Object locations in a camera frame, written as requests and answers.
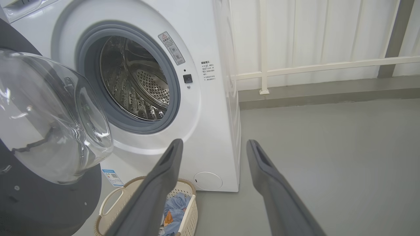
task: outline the washing machine door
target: washing machine door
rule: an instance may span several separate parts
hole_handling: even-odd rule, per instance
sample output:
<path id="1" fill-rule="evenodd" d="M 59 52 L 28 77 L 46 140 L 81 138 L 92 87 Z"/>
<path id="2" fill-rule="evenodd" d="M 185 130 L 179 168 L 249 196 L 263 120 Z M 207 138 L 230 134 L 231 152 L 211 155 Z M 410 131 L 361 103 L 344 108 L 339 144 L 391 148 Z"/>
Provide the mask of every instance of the washing machine door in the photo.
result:
<path id="1" fill-rule="evenodd" d="M 72 235 L 99 201 L 108 121 L 83 76 L 0 32 L 0 235 Z"/>

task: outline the concrete ledge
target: concrete ledge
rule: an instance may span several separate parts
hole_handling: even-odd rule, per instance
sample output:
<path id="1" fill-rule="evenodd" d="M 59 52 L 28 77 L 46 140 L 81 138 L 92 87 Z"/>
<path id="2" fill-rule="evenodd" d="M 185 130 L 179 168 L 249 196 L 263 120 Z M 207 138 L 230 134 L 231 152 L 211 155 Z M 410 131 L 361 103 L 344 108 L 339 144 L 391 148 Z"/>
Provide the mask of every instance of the concrete ledge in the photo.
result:
<path id="1" fill-rule="evenodd" d="M 239 91 L 241 110 L 315 104 L 420 98 L 420 76 L 358 79 Z"/>

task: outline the basket handle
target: basket handle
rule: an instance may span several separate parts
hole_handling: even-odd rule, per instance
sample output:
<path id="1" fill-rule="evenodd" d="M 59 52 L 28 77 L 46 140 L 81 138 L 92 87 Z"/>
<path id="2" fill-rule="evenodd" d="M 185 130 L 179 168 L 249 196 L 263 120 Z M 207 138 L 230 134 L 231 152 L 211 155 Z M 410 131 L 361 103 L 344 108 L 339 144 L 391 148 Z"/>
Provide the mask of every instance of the basket handle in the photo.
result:
<path id="1" fill-rule="evenodd" d="M 106 215 L 108 215 L 108 213 L 114 208 L 114 206 L 115 206 L 115 204 L 120 200 L 120 198 L 123 196 L 123 194 L 124 194 L 124 192 L 125 192 L 125 190 L 126 190 L 126 188 L 125 187 L 119 187 L 119 188 L 117 188 L 117 189 L 114 189 L 112 192 L 110 192 L 110 194 L 108 194 L 108 196 L 106 196 L 106 198 L 104 199 L 104 201 L 102 202 L 102 205 L 101 205 L 101 207 L 100 207 L 100 209 L 99 209 L 99 215 L 101 216 L 101 217 L 104 217 L 104 216 L 106 216 Z M 108 202 L 108 200 L 109 200 L 109 198 L 111 198 L 111 196 L 112 195 L 114 195 L 116 192 L 118 192 L 118 191 L 122 191 L 122 193 L 121 193 L 121 195 L 120 195 L 120 197 L 115 201 L 115 203 L 111 206 L 111 208 L 106 212 L 106 213 L 104 213 L 103 211 L 104 211 L 104 208 L 105 208 L 105 205 L 107 204 L 107 202 Z"/>

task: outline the warning label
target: warning label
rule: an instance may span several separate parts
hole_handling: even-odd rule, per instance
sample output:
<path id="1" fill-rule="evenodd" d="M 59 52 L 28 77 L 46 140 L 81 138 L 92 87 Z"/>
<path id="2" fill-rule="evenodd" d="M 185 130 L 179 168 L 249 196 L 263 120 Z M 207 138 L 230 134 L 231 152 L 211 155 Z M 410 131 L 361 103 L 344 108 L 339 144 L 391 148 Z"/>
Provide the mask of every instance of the warning label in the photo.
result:
<path id="1" fill-rule="evenodd" d="M 102 172 L 113 186 L 124 186 L 123 182 L 120 180 L 114 170 L 102 170 Z"/>
<path id="2" fill-rule="evenodd" d="M 203 73 L 204 81 L 215 80 L 214 64 L 209 60 L 201 62 L 201 72 Z"/>
<path id="3" fill-rule="evenodd" d="M 159 39 L 162 41 L 162 43 L 168 49 L 168 51 L 172 55 L 172 57 L 175 60 L 175 63 L 177 65 L 180 65 L 180 64 L 185 62 L 184 58 L 182 57 L 181 52 L 178 50 L 178 47 L 173 42 L 173 40 L 169 36 L 168 32 L 164 32 L 163 34 L 160 34 Z"/>

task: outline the gray warning sticker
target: gray warning sticker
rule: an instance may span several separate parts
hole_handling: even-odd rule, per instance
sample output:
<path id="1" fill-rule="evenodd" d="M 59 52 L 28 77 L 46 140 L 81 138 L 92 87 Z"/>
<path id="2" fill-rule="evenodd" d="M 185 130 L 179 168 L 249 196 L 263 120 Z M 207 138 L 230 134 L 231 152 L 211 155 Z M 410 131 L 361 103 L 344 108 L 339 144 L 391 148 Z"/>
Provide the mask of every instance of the gray warning sticker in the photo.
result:
<path id="1" fill-rule="evenodd" d="M 175 60 L 177 65 L 180 65 L 185 62 L 184 58 L 182 57 L 181 52 L 178 50 L 178 47 L 173 42 L 172 38 L 169 36 L 168 32 L 164 32 L 163 34 L 159 35 L 159 39 L 171 53 L 173 59 Z"/>

